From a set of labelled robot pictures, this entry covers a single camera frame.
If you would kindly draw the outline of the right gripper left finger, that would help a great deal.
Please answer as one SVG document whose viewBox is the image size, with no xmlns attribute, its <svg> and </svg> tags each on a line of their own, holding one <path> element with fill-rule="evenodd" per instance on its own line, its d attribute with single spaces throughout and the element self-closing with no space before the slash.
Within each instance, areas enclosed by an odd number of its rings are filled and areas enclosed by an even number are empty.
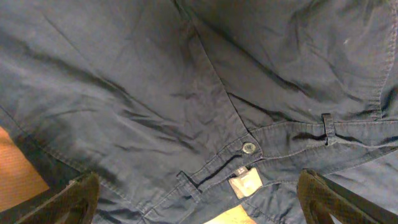
<svg viewBox="0 0 398 224">
<path fill-rule="evenodd" d="M 1 212 L 1 223 L 90 224 L 99 192 L 98 174 L 87 172 Z"/>
</svg>

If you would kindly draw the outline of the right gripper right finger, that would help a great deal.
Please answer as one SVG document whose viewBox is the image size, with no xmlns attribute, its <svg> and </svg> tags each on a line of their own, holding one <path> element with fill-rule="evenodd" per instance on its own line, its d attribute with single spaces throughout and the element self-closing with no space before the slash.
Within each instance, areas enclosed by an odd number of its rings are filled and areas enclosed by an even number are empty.
<svg viewBox="0 0 398 224">
<path fill-rule="evenodd" d="M 297 195 L 308 224 L 397 223 L 397 215 L 311 169 L 300 172 Z"/>
</svg>

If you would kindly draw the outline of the navy blue shorts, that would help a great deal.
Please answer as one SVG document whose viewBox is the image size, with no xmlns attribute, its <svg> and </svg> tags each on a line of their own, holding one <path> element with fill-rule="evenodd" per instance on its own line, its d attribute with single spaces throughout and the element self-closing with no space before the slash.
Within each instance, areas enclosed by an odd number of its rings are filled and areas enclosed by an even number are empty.
<svg viewBox="0 0 398 224">
<path fill-rule="evenodd" d="M 397 2 L 2 1 L 1 126 L 95 223 L 303 223 L 304 168 L 396 212 Z"/>
</svg>

